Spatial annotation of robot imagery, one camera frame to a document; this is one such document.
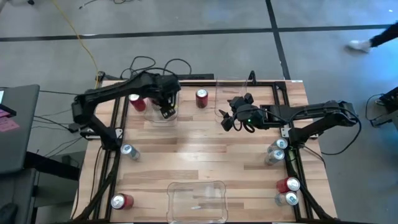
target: soda can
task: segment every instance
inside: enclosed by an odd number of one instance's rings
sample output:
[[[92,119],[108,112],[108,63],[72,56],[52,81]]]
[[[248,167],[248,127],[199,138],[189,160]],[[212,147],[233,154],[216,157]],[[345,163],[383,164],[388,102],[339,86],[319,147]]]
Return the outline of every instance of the soda can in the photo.
[[[127,210],[134,205],[134,198],[128,194],[116,194],[113,196],[111,206],[116,210]]]
[[[290,191],[298,191],[300,189],[300,182],[295,177],[287,177],[276,182],[276,188],[279,193],[286,193]]]
[[[287,192],[287,193],[280,193],[275,196],[275,203],[278,206],[283,205],[296,205],[298,204],[299,199],[297,198],[296,193],[294,192]]]
[[[206,90],[200,89],[196,92],[197,107],[205,108],[209,100],[209,94]]]
[[[265,164],[272,166],[275,163],[283,160],[285,157],[285,153],[282,150],[273,150],[272,152],[268,153],[264,162]]]
[[[286,149],[287,141],[284,138],[277,139],[270,146],[268,146],[267,152],[270,153],[276,149]]]
[[[123,155],[128,155],[132,160],[135,161],[138,160],[140,157],[139,151],[129,144],[125,144],[124,146],[122,146],[122,148],[120,148],[120,151]]]
[[[142,99],[139,95],[137,94],[131,94],[129,95],[129,100],[130,103],[133,105],[133,107],[137,110],[137,111],[144,111],[145,108],[147,107],[145,104],[144,99]]]

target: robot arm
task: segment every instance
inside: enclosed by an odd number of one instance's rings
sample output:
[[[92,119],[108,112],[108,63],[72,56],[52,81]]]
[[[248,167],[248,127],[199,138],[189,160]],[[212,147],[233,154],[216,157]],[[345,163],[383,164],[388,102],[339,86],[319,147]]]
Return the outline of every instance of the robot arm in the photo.
[[[354,126],[358,122],[353,105],[344,101],[328,101],[307,106],[289,107],[287,105],[252,105],[254,102],[250,93],[236,96],[229,100],[232,116],[221,111],[224,116],[221,125],[225,131],[234,127],[238,120],[249,132],[257,129],[283,128],[286,124],[300,119],[321,118],[304,128],[289,130],[290,144],[303,144],[314,134],[321,135],[334,126]]]
[[[125,82],[88,90],[76,96],[72,103],[73,120],[78,124],[86,124],[98,134],[104,149],[118,150],[121,142],[116,137],[115,130],[106,127],[94,115],[94,110],[99,103],[137,94],[142,98],[152,98],[158,102],[162,116],[167,119],[175,114],[175,99],[180,90],[181,86],[175,75],[142,72]]]

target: white sneaker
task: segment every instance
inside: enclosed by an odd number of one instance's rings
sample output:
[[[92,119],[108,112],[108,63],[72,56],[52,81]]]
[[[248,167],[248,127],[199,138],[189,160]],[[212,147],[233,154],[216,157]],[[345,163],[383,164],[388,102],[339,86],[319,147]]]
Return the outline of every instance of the white sneaker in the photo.
[[[371,51],[371,43],[368,40],[352,40],[348,43],[348,47],[355,50],[362,50],[366,53]]]

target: concrete floor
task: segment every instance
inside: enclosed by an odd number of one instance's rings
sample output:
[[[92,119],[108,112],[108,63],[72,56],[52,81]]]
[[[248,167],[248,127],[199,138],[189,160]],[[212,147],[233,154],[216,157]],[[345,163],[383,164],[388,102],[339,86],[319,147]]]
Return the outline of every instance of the concrete floor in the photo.
[[[264,0],[142,0],[120,5],[98,0],[79,9],[84,2],[58,0],[81,34],[147,33],[144,37],[84,40],[99,69],[109,74],[120,74],[133,57],[146,55],[154,57],[159,65],[171,58],[184,58],[194,73],[214,73],[220,78],[246,78],[250,70],[255,70],[259,78],[281,80],[288,78],[283,76],[279,61],[284,54],[291,79],[304,81],[310,103],[327,100],[354,103],[363,122],[361,135],[344,154],[324,157],[338,217],[347,221],[396,223],[398,133],[391,124],[372,128],[364,119],[364,106],[370,95],[397,86],[398,42],[388,42],[370,54],[349,51],[344,45],[351,39],[367,39],[382,31],[366,29],[372,28],[368,25],[393,23],[398,18],[397,1],[272,0],[279,28],[302,28],[279,33],[283,52],[275,44]],[[344,30],[330,26],[344,26],[341,28]],[[306,27],[324,31],[308,31]],[[148,33],[223,29],[256,31],[163,37]],[[54,35],[73,35],[73,32],[50,1],[36,0],[34,6],[24,0],[7,2],[0,13],[1,86],[37,83],[42,90],[73,93],[93,88],[95,68],[77,40],[2,39]],[[146,63],[139,61],[137,68]],[[179,63],[170,69],[177,73],[187,71]],[[67,95],[41,93],[36,114],[66,110],[72,99]],[[383,113],[374,105],[369,111]],[[72,121],[70,113],[51,118],[62,123]],[[65,131],[34,130],[29,150],[40,149],[39,154],[77,137]],[[320,137],[322,151],[340,151],[356,131],[356,128],[327,131]],[[65,153],[81,152],[82,159],[85,147],[86,142],[80,141]],[[76,184],[63,187],[70,189]],[[66,220],[71,208],[71,203],[66,203],[40,209],[37,223]]]

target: butcher block tabletop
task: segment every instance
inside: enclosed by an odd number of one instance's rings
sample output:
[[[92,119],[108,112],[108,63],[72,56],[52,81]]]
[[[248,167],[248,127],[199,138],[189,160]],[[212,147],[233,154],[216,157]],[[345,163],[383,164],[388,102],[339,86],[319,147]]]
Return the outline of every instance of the butcher block tabletop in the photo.
[[[105,81],[103,86],[114,82]],[[304,84],[297,81],[285,82],[290,106],[307,105]],[[171,183],[217,180],[226,186],[228,222],[294,221],[292,207],[279,207],[274,201],[277,194],[275,183],[287,177],[284,162],[273,166],[264,165],[266,149],[280,137],[279,129],[257,129],[252,134],[244,129],[239,132],[234,129],[224,131],[220,125],[222,118],[216,114],[215,109],[228,110],[226,100],[237,96],[234,90],[239,88],[217,90],[214,86],[203,87],[209,94],[208,106],[203,109],[197,108],[195,103],[195,92],[199,88],[182,87],[177,117],[168,123],[154,123],[148,114],[137,112],[129,104],[123,143],[133,145],[141,152],[141,158],[133,161],[128,156],[121,156],[114,193],[132,195],[134,206],[130,210],[112,210],[111,222],[167,222],[167,188]],[[243,91],[252,94],[254,105],[275,104],[270,87],[248,86]],[[283,104],[282,93],[279,96]],[[118,122],[121,120],[123,101],[121,99]],[[114,101],[107,101],[97,106],[96,115],[105,125],[110,124],[113,104]],[[295,126],[302,127],[311,122],[311,119],[295,121]],[[90,201],[94,170],[93,195],[98,187],[104,152],[99,153],[97,166],[94,165],[100,145],[98,140],[88,143],[80,175],[75,217]],[[308,140],[306,145],[320,154],[317,140]],[[301,150],[300,153],[309,191],[325,211],[335,217],[335,206],[322,161],[307,151]],[[108,191],[103,196],[100,218],[104,217],[107,199]],[[300,200],[300,205],[304,217],[303,200]]]

